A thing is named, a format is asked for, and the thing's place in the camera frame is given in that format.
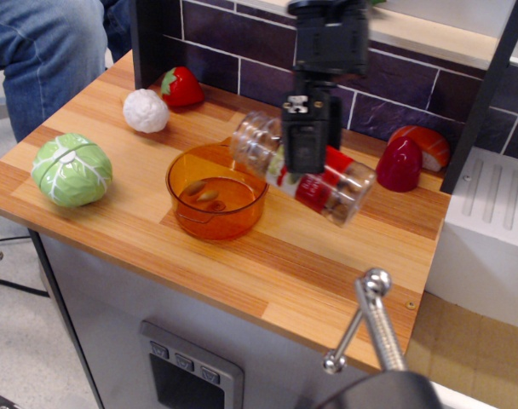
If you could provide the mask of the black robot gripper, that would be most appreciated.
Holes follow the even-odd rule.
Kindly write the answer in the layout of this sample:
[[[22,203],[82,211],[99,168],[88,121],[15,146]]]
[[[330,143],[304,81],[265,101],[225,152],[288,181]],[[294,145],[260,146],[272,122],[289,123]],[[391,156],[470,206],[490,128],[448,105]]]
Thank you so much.
[[[367,11],[366,1],[288,3],[287,12],[296,18],[294,83],[282,105],[290,173],[322,173],[327,141],[335,149],[341,146],[342,101],[333,90],[339,77],[366,74]],[[329,120],[328,133],[324,120]]]

